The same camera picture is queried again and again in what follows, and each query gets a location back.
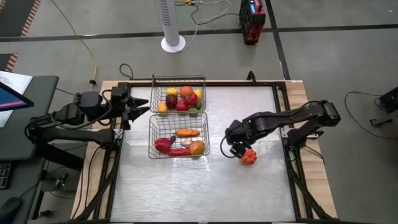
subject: mouse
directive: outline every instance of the mouse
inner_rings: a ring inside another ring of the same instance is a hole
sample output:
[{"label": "mouse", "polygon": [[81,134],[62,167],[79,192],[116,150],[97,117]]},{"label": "mouse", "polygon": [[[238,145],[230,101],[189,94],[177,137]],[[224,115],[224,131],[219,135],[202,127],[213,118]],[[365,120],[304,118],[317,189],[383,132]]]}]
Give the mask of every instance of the mouse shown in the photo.
[{"label": "mouse", "polygon": [[0,207],[0,224],[11,223],[22,205],[22,200],[18,197],[9,198]]}]

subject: white tower fan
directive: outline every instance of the white tower fan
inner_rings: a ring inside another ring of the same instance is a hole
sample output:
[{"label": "white tower fan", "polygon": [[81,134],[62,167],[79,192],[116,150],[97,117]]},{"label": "white tower fan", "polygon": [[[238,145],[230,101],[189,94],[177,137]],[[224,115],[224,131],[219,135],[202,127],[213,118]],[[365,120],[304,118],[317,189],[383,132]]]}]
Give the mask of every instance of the white tower fan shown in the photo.
[{"label": "white tower fan", "polygon": [[177,53],[184,49],[185,39],[178,34],[174,0],[158,0],[158,2],[164,33],[161,46],[168,53]]}]

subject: orange toy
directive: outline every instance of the orange toy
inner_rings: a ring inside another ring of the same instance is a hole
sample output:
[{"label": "orange toy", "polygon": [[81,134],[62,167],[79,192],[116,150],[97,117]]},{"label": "orange toy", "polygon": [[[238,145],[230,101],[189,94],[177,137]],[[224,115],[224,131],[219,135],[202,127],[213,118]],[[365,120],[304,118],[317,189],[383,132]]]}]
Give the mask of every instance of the orange toy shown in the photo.
[{"label": "orange toy", "polygon": [[183,86],[180,90],[180,96],[185,99],[188,95],[191,95],[193,90],[190,86]]},{"label": "orange toy", "polygon": [[256,152],[253,149],[246,149],[246,152],[244,152],[243,157],[241,159],[241,162],[243,165],[253,165],[256,160]]}]

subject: wooden board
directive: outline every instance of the wooden board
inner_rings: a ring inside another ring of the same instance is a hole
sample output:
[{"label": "wooden board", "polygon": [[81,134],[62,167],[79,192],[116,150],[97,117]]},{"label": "wooden board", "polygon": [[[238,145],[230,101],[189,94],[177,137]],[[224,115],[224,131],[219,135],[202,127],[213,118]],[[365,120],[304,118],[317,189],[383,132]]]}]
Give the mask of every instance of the wooden board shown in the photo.
[{"label": "wooden board", "polygon": [[[139,81],[104,81],[101,87],[101,92],[104,90],[110,90],[113,86],[117,86],[119,82],[129,82],[129,83],[151,83],[152,81],[147,80],[139,80]],[[251,83],[250,80],[207,80],[207,83],[213,82],[248,82]],[[258,80],[257,82],[281,82],[281,80]],[[289,104],[290,108],[298,108],[302,106],[304,103],[308,101],[307,94],[304,89],[304,84],[302,81],[285,81],[287,87],[287,94],[289,97]],[[108,128],[106,126],[102,126],[99,123],[95,123],[93,125],[95,129],[101,128]],[[307,145],[313,148],[314,150],[320,152],[320,148],[318,145],[318,141],[308,140]],[[90,172],[90,188],[88,190],[88,194],[86,194],[87,189],[87,177],[88,177],[88,166],[91,157],[93,156],[96,148],[98,145],[95,143],[89,143],[86,152],[86,159],[83,167],[83,192],[81,195],[81,204],[77,211],[76,217],[83,211],[84,209],[84,201],[86,196],[88,196],[88,203],[93,198],[95,193],[98,190],[98,185],[100,182],[100,176],[103,166],[103,159],[104,159],[104,151],[99,150],[95,158],[93,159],[91,165],[91,172]],[[307,181],[308,190],[311,192],[315,200],[320,204],[320,206],[325,209],[325,211],[333,216],[336,217],[336,210],[335,205],[333,203],[333,198],[331,196],[330,187],[328,183],[328,178],[326,176],[325,166],[323,165],[322,160],[314,153],[302,149],[301,150],[301,158],[303,169],[305,173],[305,179]],[[110,170],[110,167],[113,164],[113,159],[109,161],[109,166],[104,167],[104,169]],[[303,202],[302,194],[297,189],[297,195],[299,200],[300,206],[300,213],[303,218],[305,218],[305,205]],[[109,189],[105,192],[102,198],[101,210],[99,213],[99,218],[104,218],[106,213],[106,204],[108,202],[109,197]],[[78,206],[78,201],[80,198],[80,183],[77,189],[75,203],[73,204],[72,215],[75,213],[76,208]]]}]

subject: white cable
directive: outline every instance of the white cable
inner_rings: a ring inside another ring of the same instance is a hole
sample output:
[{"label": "white cable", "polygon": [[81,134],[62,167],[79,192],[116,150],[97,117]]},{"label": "white cable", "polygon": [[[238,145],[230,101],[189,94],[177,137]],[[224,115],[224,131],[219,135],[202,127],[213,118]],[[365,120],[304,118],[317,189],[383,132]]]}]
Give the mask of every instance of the white cable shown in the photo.
[{"label": "white cable", "polygon": [[230,9],[231,6],[232,6],[232,3],[229,0],[219,0],[219,1],[215,1],[215,2],[196,2],[196,3],[200,3],[200,4],[214,4],[214,3],[219,3],[219,2],[223,2],[223,1],[228,2],[229,6],[222,13],[218,14],[217,16],[213,16],[211,18],[203,19],[203,20],[198,21],[197,22],[197,27],[195,29],[195,33],[193,34],[193,37],[192,37],[192,40],[180,52],[183,52],[184,50],[187,50],[189,48],[189,46],[192,44],[193,40],[195,40],[195,37],[196,37],[197,32],[198,32],[199,25],[201,25],[201,23],[204,23],[204,22],[207,22],[209,20],[216,19],[216,18],[219,18],[219,17],[223,16],[224,13],[226,13],[226,11],[228,9]]}]

